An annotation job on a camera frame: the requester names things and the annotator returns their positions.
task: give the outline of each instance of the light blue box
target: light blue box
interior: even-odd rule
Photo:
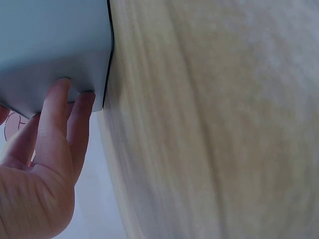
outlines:
[[[101,110],[112,49],[107,0],[1,0],[0,103],[30,118],[69,77],[69,101],[94,91]]]

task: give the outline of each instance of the wooden surface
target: wooden surface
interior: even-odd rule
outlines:
[[[100,125],[128,238],[319,238],[318,1],[111,9]]]

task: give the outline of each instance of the light wood grain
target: light wood grain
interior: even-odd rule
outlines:
[[[128,238],[319,238],[318,2],[111,9],[100,125]]]

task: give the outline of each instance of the skin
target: skin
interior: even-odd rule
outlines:
[[[70,80],[49,90],[41,115],[22,128],[0,164],[0,238],[48,239],[70,223],[74,185],[88,145],[94,93],[67,103]],[[9,110],[0,108],[0,123]],[[34,163],[28,167],[33,151]]]

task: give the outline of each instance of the pink drawing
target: pink drawing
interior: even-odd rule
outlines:
[[[4,126],[4,138],[8,142],[9,139],[16,134],[22,127],[28,122],[28,119],[10,111],[8,118],[5,121]]]

